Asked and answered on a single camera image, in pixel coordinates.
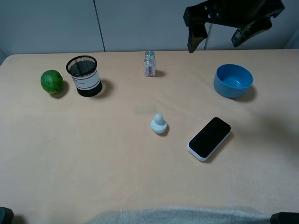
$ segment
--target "white duck toy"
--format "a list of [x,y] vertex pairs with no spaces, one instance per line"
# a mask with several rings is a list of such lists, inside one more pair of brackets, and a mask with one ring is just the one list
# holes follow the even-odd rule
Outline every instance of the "white duck toy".
[[151,129],[157,134],[163,133],[167,128],[167,123],[161,114],[156,114],[150,123]]

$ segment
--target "gray cloth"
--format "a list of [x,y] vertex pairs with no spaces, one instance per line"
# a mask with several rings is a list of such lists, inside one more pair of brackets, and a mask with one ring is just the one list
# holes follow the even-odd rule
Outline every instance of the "gray cloth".
[[88,224],[270,224],[270,216],[245,211],[168,208],[111,211]]

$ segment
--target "smartphone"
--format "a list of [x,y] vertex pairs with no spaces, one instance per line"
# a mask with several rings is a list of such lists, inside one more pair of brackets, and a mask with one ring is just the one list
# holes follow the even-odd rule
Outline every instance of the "smartphone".
[[213,118],[189,143],[188,150],[200,161],[207,160],[228,137],[230,126],[220,118]]

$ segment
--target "white wall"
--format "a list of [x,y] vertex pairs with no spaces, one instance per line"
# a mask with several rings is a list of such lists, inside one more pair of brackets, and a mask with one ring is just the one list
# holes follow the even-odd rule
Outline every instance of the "white wall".
[[296,30],[289,42],[285,45],[285,49],[299,49],[299,29]]
[[103,51],[93,0],[0,0],[0,33],[6,56]]
[[96,0],[106,51],[187,50],[185,8],[203,1]]
[[0,50],[0,66],[2,65],[2,62],[4,62],[5,58],[6,58],[5,55]]
[[[187,50],[183,14],[186,7],[203,1],[95,0],[106,50]],[[269,31],[237,49],[284,48],[299,25],[299,0],[284,4]],[[206,49],[235,49],[235,30],[213,25]],[[6,56],[104,51],[93,0],[0,0],[0,49]]]

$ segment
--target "white label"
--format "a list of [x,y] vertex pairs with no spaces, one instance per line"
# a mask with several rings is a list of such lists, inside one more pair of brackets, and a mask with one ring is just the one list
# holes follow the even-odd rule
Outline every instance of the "white label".
[[71,76],[75,83],[75,86],[80,90],[91,90],[100,83],[100,77],[98,70],[94,73],[84,76],[84,77],[75,77]]

